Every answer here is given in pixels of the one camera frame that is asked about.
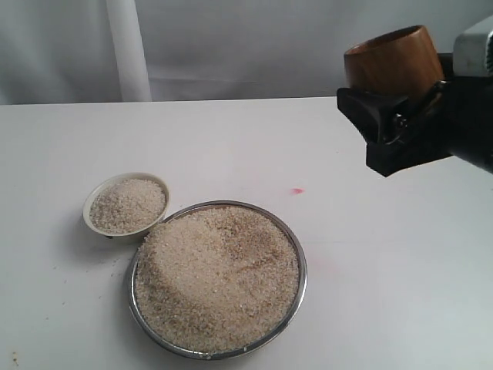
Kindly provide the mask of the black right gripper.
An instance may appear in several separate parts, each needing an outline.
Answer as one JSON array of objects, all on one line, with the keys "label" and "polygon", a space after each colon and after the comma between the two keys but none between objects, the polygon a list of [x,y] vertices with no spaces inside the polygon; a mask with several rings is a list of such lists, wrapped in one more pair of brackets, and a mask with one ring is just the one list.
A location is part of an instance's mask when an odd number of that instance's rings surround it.
[{"label": "black right gripper", "polygon": [[492,79],[460,76],[450,53],[438,57],[444,79],[416,103],[337,90],[337,108],[367,143],[367,166],[384,177],[450,156],[492,171]]}]

